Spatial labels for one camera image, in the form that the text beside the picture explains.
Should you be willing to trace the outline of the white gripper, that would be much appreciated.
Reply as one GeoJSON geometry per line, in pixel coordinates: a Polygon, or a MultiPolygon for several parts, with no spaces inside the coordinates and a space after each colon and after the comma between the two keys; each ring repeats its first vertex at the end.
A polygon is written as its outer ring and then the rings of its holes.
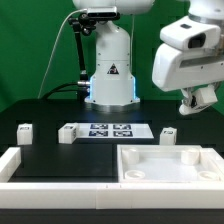
{"type": "Polygon", "coordinates": [[[224,80],[221,28],[185,16],[164,27],[160,39],[152,80],[163,91],[182,89],[182,105],[193,109],[197,101],[192,87],[224,80]]]}

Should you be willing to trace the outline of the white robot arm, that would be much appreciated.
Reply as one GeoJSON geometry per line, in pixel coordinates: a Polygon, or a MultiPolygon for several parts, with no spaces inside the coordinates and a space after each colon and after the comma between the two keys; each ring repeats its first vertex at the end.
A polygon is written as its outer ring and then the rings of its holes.
{"type": "MultiPolygon", "coordinates": [[[[130,37],[114,21],[121,15],[148,12],[155,0],[72,0],[82,11],[81,30],[95,30],[96,71],[85,102],[119,111],[140,102],[130,71],[130,37]]],[[[189,0],[188,15],[162,28],[152,71],[163,91],[179,90],[183,115],[199,113],[217,102],[224,81],[224,0],[189,0]]]]}

